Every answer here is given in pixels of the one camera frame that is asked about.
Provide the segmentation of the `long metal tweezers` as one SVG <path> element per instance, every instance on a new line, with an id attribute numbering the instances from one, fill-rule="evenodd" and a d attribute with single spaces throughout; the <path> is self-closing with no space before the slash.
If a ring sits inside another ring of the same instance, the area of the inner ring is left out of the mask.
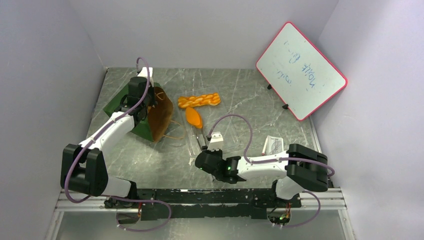
<path id="1" fill-rule="evenodd" d="M 208 138 L 205 135 L 203 128 L 194 127 L 193 132 L 195 134 L 196 142 L 201 151 L 208 149 Z"/>

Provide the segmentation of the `green paper bag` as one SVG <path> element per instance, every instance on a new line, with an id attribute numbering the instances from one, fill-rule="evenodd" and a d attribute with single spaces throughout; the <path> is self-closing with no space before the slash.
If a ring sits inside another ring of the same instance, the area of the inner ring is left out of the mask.
<path id="1" fill-rule="evenodd" d="M 108 117 L 117 113 L 115 109 L 120 104 L 121 98 L 128 93 L 128 83 L 103 108 Z M 172 122 L 174 105 L 159 83 L 154 83 L 152 86 L 155 93 L 155 106 L 148 108 L 148 114 L 144 121 L 134 121 L 131 132 L 145 140 L 157 143 L 164 137 Z"/>

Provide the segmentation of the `braided fake bread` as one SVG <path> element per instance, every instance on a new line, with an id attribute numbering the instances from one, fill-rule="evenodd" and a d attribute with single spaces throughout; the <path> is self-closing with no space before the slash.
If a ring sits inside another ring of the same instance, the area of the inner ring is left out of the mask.
<path id="1" fill-rule="evenodd" d="M 188 107 L 201 107 L 201 106 L 217 106 L 221 103 L 220 95 L 215 93 L 202 94 L 199 96 L 180 96 L 177 99 L 177 105 L 181 109 L 186 109 Z"/>

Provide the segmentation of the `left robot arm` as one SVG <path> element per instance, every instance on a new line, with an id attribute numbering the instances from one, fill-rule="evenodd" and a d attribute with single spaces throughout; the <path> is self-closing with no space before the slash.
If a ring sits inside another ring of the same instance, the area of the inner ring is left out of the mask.
<path id="1" fill-rule="evenodd" d="M 68 144 L 63 149 L 60 185 L 71 202 L 78 202 L 70 196 L 70 191 L 75 191 L 87 197 L 118 198 L 126 208 L 138 203 L 136 183 L 109 176 L 105 156 L 147 118 L 148 108 L 156 103 L 150 77 L 132 77 L 128 92 L 121 98 L 109 120 L 89 138 L 79 144 Z"/>

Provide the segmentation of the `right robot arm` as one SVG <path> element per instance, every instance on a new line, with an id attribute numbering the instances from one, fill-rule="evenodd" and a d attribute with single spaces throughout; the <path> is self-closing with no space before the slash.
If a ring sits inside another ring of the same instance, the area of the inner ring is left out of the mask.
<path id="1" fill-rule="evenodd" d="M 334 174 L 326 155 L 297 143 L 290 144 L 286 152 L 248 158 L 223 158 L 221 150 L 203 150 L 194 164 L 217 181 L 228 184 L 273 178 L 269 199 L 275 207 L 282 207 L 303 191 L 326 192 L 328 178 Z"/>

